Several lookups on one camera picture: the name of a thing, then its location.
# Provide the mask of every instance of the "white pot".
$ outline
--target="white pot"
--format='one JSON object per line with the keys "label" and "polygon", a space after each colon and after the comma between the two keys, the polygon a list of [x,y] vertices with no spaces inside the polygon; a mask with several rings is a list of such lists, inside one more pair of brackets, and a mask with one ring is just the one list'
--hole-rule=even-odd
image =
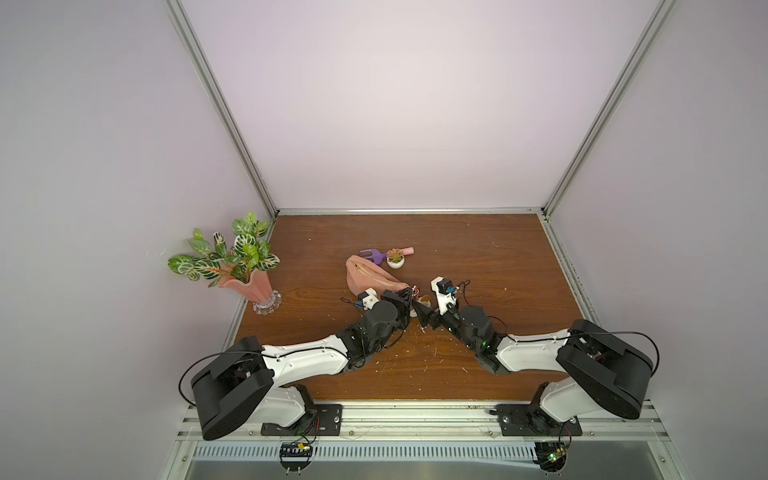
{"label": "white pot", "polygon": [[401,258],[398,263],[392,262],[389,258],[386,259],[386,264],[389,265],[392,268],[400,268],[405,262],[406,262],[406,258],[405,257]]}

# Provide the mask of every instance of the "aluminum frame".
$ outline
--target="aluminum frame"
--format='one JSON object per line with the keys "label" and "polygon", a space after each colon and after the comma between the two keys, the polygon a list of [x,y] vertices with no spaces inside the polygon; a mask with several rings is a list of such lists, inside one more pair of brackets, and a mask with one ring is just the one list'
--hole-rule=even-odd
{"label": "aluminum frame", "polygon": [[574,155],[573,160],[571,160],[571,163],[565,170],[557,187],[554,189],[554,192],[552,192],[549,200],[547,200],[546,205],[544,205],[544,214],[547,217],[550,217],[557,209],[566,190],[571,186],[571,182],[581,168],[581,165],[584,163],[584,159],[589,155],[589,152],[597,142],[605,125],[611,120],[611,115],[613,115],[614,110],[621,102],[621,98],[624,96],[627,86],[632,81],[632,78],[637,72],[637,68],[640,66],[643,58],[645,58],[646,53],[648,53],[650,46],[654,43],[657,33],[667,20],[667,16],[676,1],[677,0],[660,0],[656,6],[654,13],[645,25],[645,29],[632,49],[632,53],[630,53],[627,63],[625,63],[624,67],[621,69],[619,78],[616,79],[611,91],[608,92],[608,96],[600,107],[597,117],[592,121],[592,125],[587,131],[587,135],[576,150],[576,155]]}
{"label": "aluminum frame", "polygon": [[568,255],[565,253],[565,249],[563,248],[558,235],[555,233],[549,218],[544,214],[539,214],[538,219],[541,221],[541,227],[544,229],[547,240],[549,240],[549,245],[552,247],[554,256],[558,259],[558,263],[560,263],[560,268],[563,270],[563,275],[565,275],[565,281],[571,288],[571,293],[573,293],[578,309],[581,311],[581,315],[595,325],[602,326],[598,319],[598,315],[594,312],[594,308],[592,308],[592,304],[584,291],[584,285],[581,284],[576,269],[568,258]]}
{"label": "aluminum frame", "polygon": [[[486,452],[486,449],[493,452],[500,446],[514,448],[530,445],[534,441],[557,440],[556,437],[503,437],[496,418],[488,413],[496,403],[498,402],[386,400],[342,402],[344,405],[342,435],[323,439],[322,442],[341,447],[341,449],[345,449],[346,446],[377,448],[387,443],[405,445],[413,442],[413,445],[430,446],[447,442],[452,445],[467,445],[468,448],[475,449],[475,452]],[[262,437],[259,434],[260,423],[246,422],[221,440],[204,442],[196,409],[190,407],[185,417],[161,480],[183,480],[189,469],[190,460],[195,455],[198,453],[210,455],[209,451],[198,448],[203,444],[229,448],[230,452],[240,452],[234,453],[235,456],[242,455],[242,452],[259,456],[261,454],[257,452],[263,453],[264,449],[274,449],[275,445],[281,442],[295,439],[295,437]],[[665,479],[688,480],[690,478],[650,401],[643,403],[641,417],[637,420],[620,419],[604,410],[580,415],[579,420],[584,434],[575,438],[574,441],[648,442]],[[360,459],[347,454],[334,454],[327,458],[335,461]],[[459,455],[454,460],[494,461],[494,454]]]}
{"label": "aluminum frame", "polygon": [[275,207],[274,200],[270,196],[270,192],[267,190],[259,169],[256,166],[256,162],[253,161],[253,156],[248,150],[248,146],[243,139],[243,135],[240,133],[240,129],[237,127],[232,111],[227,105],[227,100],[224,98],[224,94],[219,87],[219,83],[216,81],[214,72],[210,68],[210,64],[205,57],[203,48],[200,46],[200,41],[194,33],[192,24],[190,23],[187,12],[184,10],[184,6],[181,4],[181,0],[164,0],[165,5],[168,8],[168,16],[173,22],[176,32],[179,34],[184,47],[187,49],[192,65],[194,66],[197,76],[200,78],[200,82],[203,84],[203,88],[208,93],[211,101],[214,104],[216,112],[219,114],[224,128],[234,144],[240,161],[245,167],[246,173],[250,178],[253,188],[259,194],[264,208],[266,208],[267,215],[270,216],[270,221],[274,222],[277,218],[277,208]]}
{"label": "aluminum frame", "polygon": [[284,208],[280,215],[539,214],[541,207],[494,208]]}

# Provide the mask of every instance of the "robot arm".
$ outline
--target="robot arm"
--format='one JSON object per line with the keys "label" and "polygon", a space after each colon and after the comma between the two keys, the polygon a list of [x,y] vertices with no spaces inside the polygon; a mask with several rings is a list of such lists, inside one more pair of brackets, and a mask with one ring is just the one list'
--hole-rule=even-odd
{"label": "robot arm", "polygon": [[396,330],[408,327],[412,290],[372,290],[359,300],[363,318],[335,335],[288,346],[260,345],[255,336],[235,343],[192,378],[192,391],[206,440],[233,432],[248,419],[290,432],[306,432],[316,413],[302,386],[284,385],[364,366]]}
{"label": "robot arm", "polygon": [[437,277],[432,289],[439,308],[417,312],[422,326],[447,328],[489,372],[540,369],[570,375],[539,387],[528,409],[538,431],[600,408],[625,419],[640,416],[653,363],[639,350],[587,320],[544,335],[501,335],[481,307],[459,311],[451,280]]}

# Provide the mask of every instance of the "metal vent grille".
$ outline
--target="metal vent grille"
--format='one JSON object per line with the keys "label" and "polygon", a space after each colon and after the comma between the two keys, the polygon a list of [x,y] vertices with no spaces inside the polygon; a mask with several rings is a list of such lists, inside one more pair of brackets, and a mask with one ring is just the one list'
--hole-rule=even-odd
{"label": "metal vent grille", "polygon": [[[313,461],[420,461],[530,462],[535,457],[532,442],[353,442],[322,440]],[[275,461],[280,442],[205,442],[198,444],[195,460]]]}

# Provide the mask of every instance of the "white wall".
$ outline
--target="white wall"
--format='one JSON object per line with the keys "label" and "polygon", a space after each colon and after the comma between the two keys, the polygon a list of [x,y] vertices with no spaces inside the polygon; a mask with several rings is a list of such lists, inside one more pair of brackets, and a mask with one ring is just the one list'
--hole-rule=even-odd
{"label": "white wall", "polygon": [[0,476],[156,478],[238,299],[166,260],[258,196],[160,0],[0,2],[0,65]]}
{"label": "white wall", "polygon": [[699,480],[762,478],[768,444],[767,19],[680,0],[554,214],[601,322],[658,342],[650,398]]}
{"label": "white wall", "polygon": [[279,208],[541,206],[657,0],[184,0]]}

